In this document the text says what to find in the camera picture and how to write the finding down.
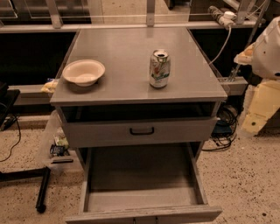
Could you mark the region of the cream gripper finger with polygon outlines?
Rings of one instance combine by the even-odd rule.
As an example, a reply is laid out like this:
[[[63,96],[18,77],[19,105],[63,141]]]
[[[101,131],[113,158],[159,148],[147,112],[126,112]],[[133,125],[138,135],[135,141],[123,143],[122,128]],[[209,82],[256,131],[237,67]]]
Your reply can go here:
[[[249,135],[257,135],[279,109],[280,82],[262,81],[253,90],[241,129]]]

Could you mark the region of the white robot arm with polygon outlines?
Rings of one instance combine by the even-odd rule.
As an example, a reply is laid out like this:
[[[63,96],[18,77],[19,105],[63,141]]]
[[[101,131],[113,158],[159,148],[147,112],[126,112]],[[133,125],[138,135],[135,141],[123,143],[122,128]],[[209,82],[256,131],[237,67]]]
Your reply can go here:
[[[234,57],[238,65],[250,65],[262,81],[244,100],[241,130],[254,136],[280,108],[280,17],[275,17],[243,52]]]

